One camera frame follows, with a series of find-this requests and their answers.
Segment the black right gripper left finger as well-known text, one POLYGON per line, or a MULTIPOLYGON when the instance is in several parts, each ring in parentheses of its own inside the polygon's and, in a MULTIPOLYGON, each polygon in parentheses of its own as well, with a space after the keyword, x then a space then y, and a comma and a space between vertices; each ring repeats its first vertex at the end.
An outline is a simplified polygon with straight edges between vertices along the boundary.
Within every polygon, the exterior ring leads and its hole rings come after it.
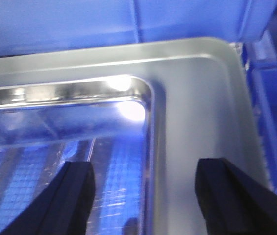
POLYGON ((90 162, 65 162, 49 185, 3 235, 83 235, 95 198, 90 162))

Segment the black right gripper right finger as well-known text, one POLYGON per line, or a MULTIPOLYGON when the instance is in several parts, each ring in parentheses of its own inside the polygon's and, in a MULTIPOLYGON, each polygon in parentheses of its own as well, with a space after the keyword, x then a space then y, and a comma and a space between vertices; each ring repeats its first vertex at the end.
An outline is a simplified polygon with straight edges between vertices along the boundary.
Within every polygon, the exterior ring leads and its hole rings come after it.
POLYGON ((210 235, 277 235, 277 195, 224 158, 199 159, 195 193, 210 235))

